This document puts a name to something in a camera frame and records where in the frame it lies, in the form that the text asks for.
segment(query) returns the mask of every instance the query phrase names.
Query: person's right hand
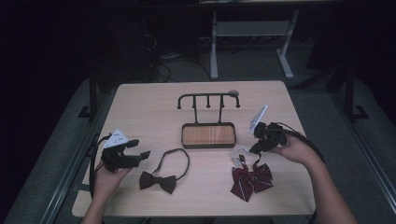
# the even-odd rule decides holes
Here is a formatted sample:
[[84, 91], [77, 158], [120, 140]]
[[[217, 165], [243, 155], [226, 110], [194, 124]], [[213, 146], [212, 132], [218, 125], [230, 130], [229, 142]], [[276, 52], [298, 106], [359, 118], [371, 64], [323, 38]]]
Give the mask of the person's right hand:
[[294, 161], [304, 166], [307, 166], [312, 161], [320, 161], [317, 153], [307, 144], [290, 134], [285, 133], [285, 135], [287, 138], [286, 145], [275, 147], [269, 150], [269, 152], [279, 154], [289, 161]]

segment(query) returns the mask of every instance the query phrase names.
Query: white desk frame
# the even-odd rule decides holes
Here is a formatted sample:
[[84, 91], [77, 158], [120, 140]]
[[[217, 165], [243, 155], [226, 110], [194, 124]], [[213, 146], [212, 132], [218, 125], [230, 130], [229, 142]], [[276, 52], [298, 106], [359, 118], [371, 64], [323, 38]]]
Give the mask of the white desk frame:
[[218, 21], [217, 11], [213, 12], [212, 23], [212, 50], [210, 53], [210, 77], [212, 80], [219, 78], [218, 58], [216, 53], [217, 36], [265, 36], [283, 35], [285, 42], [282, 48], [277, 49], [277, 57], [282, 65], [287, 79], [293, 79], [286, 51], [288, 50], [299, 10], [293, 11], [289, 21]]

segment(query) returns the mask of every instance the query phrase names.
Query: wooden tabletop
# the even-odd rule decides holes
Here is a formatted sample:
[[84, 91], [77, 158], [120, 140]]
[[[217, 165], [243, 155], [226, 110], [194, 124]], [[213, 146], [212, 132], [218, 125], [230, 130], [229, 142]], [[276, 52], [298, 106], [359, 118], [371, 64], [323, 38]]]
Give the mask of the wooden tabletop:
[[[221, 121], [235, 126], [234, 148], [186, 149], [191, 158], [187, 174], [177, 181], [173, 194], [155, 185], [139, 189], [143, 171], [152, 173], [167, 150], [182, 147], [182, 125], [194, 122], [191, 98], [177, 99], [186, 93], [239, 92], [240, 108], [235, 99], [224, 97], [225, 107]], [[197, 97], [198, 122], [217, 122], [219, 97]], [[311, 215], [315, 210], [312, 186], [305, 168], [273, 153], [262, 153], [260, 164], [267, 163], [273, 175], [274, 186], [254, 193], [248, 203], [233, 195], [232, 168], [236, 165], [232, 152], [238, 148], [250, 149], [258, 139], [248, 133], [249, 121], [268, 105], [262, 122], [283, 122], [304, 133], [285, 85], [280, 81], [155, 83], [121, 85], [107, 115], [101, 137], [120, 129], [129, 140], [139, 139], [137, 147], [125, 149], [127, 155], [151, 151], [149, 158], [140, 162], [122, 181], [118, 191], [107, 204], [106, 216], [123, 217], [222, 217], [222, 216], [279, 216]], [[103, 145], [99, 147], [99, 162]], [[257, 155], [244, 154], [247, 167]], [[156, 176], [180, 176], [187, 159], [181, 152], [167, 155]], [[88, 184], [88, 172], [83, 180]], [[77, 217], [85, 215], [91, 202], [90, 193], [80, 190], [73, 206]]]

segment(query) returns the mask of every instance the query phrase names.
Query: dark brown bow tie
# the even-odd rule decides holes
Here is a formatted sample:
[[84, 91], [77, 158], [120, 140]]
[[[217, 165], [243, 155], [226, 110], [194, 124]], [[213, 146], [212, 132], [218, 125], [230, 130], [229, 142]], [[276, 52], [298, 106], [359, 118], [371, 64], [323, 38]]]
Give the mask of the dark brown bow tie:
[[248, 202], [253, 191], [257, 193], [274, 186], [271, 182], [272, 174], [267, 164], [257, 167], [260, 159], [254, 163], [253, 171], [250, 172], [245, 165], [245, 157], [243, 155], [239, 155], [239, 157], [244, 168], [233, 168], [234, 184], [231, 192], [245, 202]]
[[176, 187], [176, 177], [174, 175], [168, 177], [155, 177], [146, 171], [143, 171], [139, 179], [140, 189], [148, 189], [155, 184], [159, 184], [163, 190], [172, 194]]

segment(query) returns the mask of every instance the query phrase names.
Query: dark background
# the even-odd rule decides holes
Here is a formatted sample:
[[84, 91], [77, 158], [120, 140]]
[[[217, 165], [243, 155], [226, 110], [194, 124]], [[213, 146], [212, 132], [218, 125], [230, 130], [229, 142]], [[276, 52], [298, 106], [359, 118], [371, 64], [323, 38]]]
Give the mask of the dark background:
[[[349, 3], [331, 11], [302, 10], [294, 38], [317, 40], [312, 68], [350, 63], [396, 123], [396, 7], [388, 1]], [[149, 82], [155, 76], [149, 66], [155, 58], [145, 50], [140, 19], [145, 13], [88, 8], [97, 5], [95, 1], [0, 1], [0, 221], [73, 93], [92, 71], [101, 91], [122, 82]], [[195, 37], [210, 33], [206, 25], [211, 17], [206, 12], [162, 13], [153, 18], [160, 46], [191, 46]]]

